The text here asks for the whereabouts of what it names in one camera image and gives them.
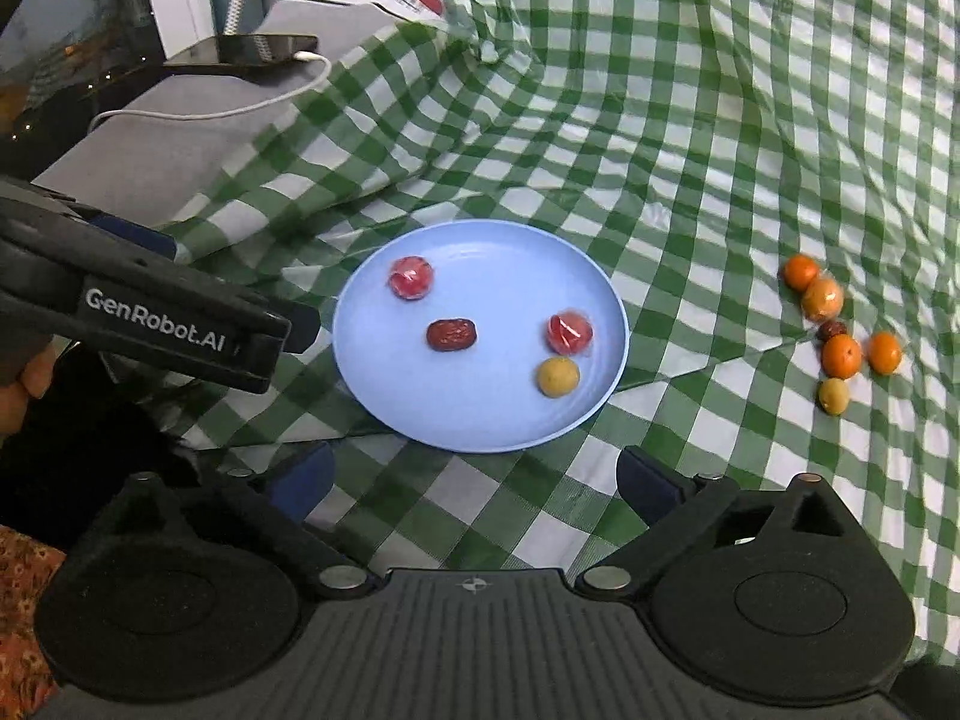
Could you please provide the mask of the person's left hand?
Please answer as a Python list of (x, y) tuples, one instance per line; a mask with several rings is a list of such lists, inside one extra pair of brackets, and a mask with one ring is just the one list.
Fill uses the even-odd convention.
[(20, 431), (29, 405), (49, 390), (56, 359), (57, 351), (48, 344), (10, 385), (0, 388), (0, 436), (13, 436)]

